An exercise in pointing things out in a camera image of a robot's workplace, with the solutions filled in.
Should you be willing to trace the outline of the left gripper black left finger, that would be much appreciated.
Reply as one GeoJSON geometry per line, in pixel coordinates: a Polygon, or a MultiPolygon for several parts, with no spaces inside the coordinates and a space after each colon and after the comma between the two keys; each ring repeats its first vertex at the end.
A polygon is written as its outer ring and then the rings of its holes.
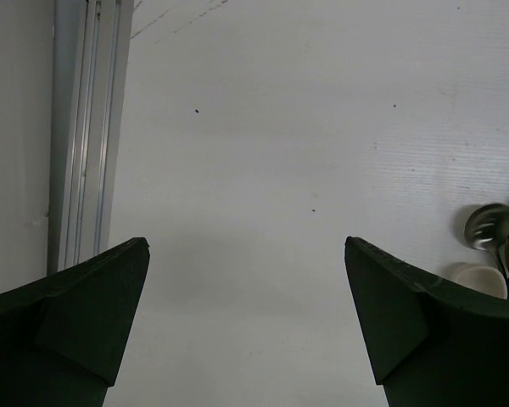
{"type": "Polygon", "coordinates": [[[0,294],[0,406],[101,406],[115,385],[149,266],[132,238],[0,294]]]}

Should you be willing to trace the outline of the white spoon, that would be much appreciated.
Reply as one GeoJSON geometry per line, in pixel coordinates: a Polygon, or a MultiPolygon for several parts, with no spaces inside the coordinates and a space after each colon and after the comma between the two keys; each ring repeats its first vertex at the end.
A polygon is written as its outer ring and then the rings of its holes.
{"type": "Polygon", "coordinates": [[[449,265],[441,275],[473,291],[507,299],[508,290],[504,277],[492,266],[459,262],[449,265]]]}

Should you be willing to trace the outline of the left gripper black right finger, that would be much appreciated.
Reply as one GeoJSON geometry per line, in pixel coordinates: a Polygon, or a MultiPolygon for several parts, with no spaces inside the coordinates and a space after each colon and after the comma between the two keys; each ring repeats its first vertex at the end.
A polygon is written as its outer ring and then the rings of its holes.
{"type": "Polygon", "coordinates": [[[390,406],[509,406],[509,301],[348,237],[344,263],[390,406]]]}

